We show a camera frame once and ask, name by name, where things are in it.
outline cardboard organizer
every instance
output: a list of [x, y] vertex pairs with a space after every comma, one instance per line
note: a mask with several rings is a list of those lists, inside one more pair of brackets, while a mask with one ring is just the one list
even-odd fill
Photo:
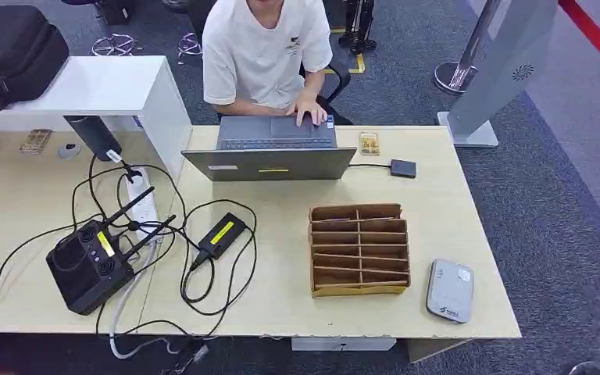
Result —
[[410, 286], [401, 206], [340, 205], [309, 212], [312, 296], [402, 293]]

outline white t-shirt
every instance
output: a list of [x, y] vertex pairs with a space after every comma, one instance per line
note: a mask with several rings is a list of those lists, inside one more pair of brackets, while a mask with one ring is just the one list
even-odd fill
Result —
[[203, 34], [204, 100], [287, 108], [304, 85], [300, 62], [317, 72], [332, 60], [329, 37], [321, 0], [285, 0], [274, 29], [261, 26], [246, 0], [217, 0]]

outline desk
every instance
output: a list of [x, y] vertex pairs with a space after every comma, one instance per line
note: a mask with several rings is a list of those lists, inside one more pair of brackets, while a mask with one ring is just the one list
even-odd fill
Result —
[[101, 116], [111, 130], [141, 125], [171, 176], [180, 174], [191, 121], [165, 56], [70, 56], [40, 98], [0, 111], [0, 130], [72, 130], [63, 115]]
[[[212, 149], [218, 127], [195, 127], [189, 148]], [[417, 163], [417, 178], [391, 177], [383, 168], [351, 168], [336, 181], [259, 181], [212, 183], [185, 162], [179, 189], [187, 207], [218, 198], [252, 207], [258, 217], [258, 262], [242, 298], [233, 304], [217, 330], [223, 336], [407, 338], [413, 362], [478, 338], [519, 338], [520, 331], [470, 196], [452, 139], [443, 127], [337, 127], [339, 146], [357, 146], [362, 131], [378, 133], [380, 156], [356, 154], [354, 163]], [[308, 212], [317, 205], [400, 203], [408, 220], [412, 284], [402, 295], [312, 298], [309, 292]], [[198, 241], [222, 215], [231, 211], [252, 225], [251, 215], [228, 204], [197, 211], [187, 231]], [[172, 213], [181, 214], [174, 202]], [[242, 235], [216, 262], [213, 292], [198, 307], [224, 304], [231, 265], [247, 236]], [[190, 310], [178, 292], [184, 244], [176, 243], [153, 273], [141, 321], [168, 319], [195, 334], [206, 334], [216, 317]], [[252, 248], [245, 251], [234, 290], [247, 276]], [[426, 309], [428, 275], [436, 258], [473, 269], [472, 320], [463, 325]], [[188, 294], [198, 296], [209, 267], [192, 276]], [[165, 325], [147, 326], [143, 334], [176, 334]]]
[[[0, 132], [0, 265], [15, 247], [28, 238], [72, 223], [72, 190], [88, 176], [88, 163], [92, 154], [85, 146], [74, 159], [62, 160], [56, 156], [61, 144], [81, 144], [75, 133], [55, 132], [40, 155], [21, 155], [19, 147], [26, 140], [27, 134], [28, 132]], [[163, 167], [143, 132], [116, 133], [115, 136], [123, 146], [125, 160]], [[111, 162], [96, 162], [95, 172], [114, 166], [116, 165]], [[117, 210], [115, 186], [119, 175], [117, 172], [108, 173], [95, 180], [96, 194], [108, 215]], [[159, 215], [166, 217], [173, 198], [171, 184], [160, 172], [149, 170], [148, 175], [155, 185]], [[127, 197], [125, 186], [122, 191], [122, 196]], [[79, 220], [98, 212], [87, 187], [79, 190], [76, 208]], [[79, 316], [66, 308], [45, 262], [45, 256], [54, 244], [68, 233], [65, 230], [44, 236], [13, 256], [0, 283], [0, 332], [93, 332], [95, 314]], [[137, 325], [151, 275], [152, 273], [145, 274], [139, 287], [130, 295], [120, 319], [119, 331]], [[101, 329], [103, 332], [107, 331], [117, 299], [112, 298], [107, 304], [105, 324]]]

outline white cable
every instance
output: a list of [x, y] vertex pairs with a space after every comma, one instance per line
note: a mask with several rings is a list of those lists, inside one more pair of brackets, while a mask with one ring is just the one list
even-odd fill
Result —
[[[153, 258], [155, 257], [155, 250], [157, 248], [157, 242], [156, 241], [150, 241], [148, 243], [148, 257], [145, 260], [145, 264], [144, 267], [146, 267], [147, 265], [151, 264]], [[157, 341], [164, 341], [166, 342], [166, 351], [169, 354], [178, 354], [180, 353], [180, 350], [178, 351], [174, 351], [171, 350], [171, 340], [164, 338], [164, 337], [160, 337], [160, 338], [154, 338], [152, 340], [146, 341], [145, 343], [137, 346], [136, 348], [134, 348], [134, 350], [132, 352], [126, 353], [126, 354], [120, 354], [118, 349], [116, 348], [116, 339], [114, 338], [114, 332], [116, 331], [116, 326], [118, 325], [118, 318], [120, 317], [120, 314], [123, 312], [123, 308], [125, 307], [125, 301], [127, 300], [127, 297], [130, 296], [130, 293], [134, 290], [134, 286], [137, 285], [137, 282], [139, 281], [139, 279], [141, 278], [141, 276], [144, 275], [144, 273], [146, 273], [148, 271], [148, 269], [144, 270], [143, 272], [139, 273], [136, 277], [134, 277], [134, 280], [132, 280], [132, 282], [130, 283], [130, 285], [127, 286], [127, 289], [125, 290], [125, 293], [123, 293], [123, 296], [121, 296], [120, 300], [118, 301], [118, 305], [116, 306], [116, 311], [114, 312], [113, 315], [113, 319], [112, 319], [112, 324], [111, 326], [109, 326], [109, 346], [111, 346], [112, 348], [112, 353], [114, 354], [114, 356], [118, 359], [128, 359], [131, 356], [137, 354], [137, 352], [139, 352], [139, 350], [141, 350], [143, 347], [153, 344]]]

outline white label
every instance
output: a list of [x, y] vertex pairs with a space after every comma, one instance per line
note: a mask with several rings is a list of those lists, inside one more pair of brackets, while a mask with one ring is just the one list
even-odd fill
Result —
[[463, 268], [459, 268], [459, 279], [463, 281], [470, 281], [470, 272], [464, 270]]
[[123, 161], [123, 158], [118, 155], [118, 152], [115, 152], [111, 149], [107, 151], [107, 156], [115, 163], [120, 163]]
[[237, 170], [238, 166], [208, 166], [209, 170]]

